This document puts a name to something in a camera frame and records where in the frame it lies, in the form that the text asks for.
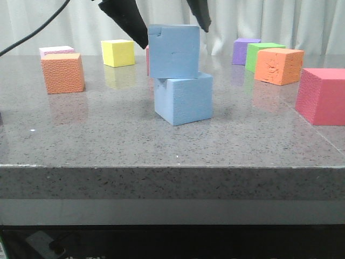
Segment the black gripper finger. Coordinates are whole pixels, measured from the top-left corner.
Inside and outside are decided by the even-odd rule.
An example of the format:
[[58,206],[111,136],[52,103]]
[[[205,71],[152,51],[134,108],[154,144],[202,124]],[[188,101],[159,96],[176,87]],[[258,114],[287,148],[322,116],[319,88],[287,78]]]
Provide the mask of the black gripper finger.
[[148,29],[136,1],[105,0],[98,6],[142,49],[148,46]]
[[201,29],[208,33],[211,25],[207,0],[187,0],[191,13],[195,16]]

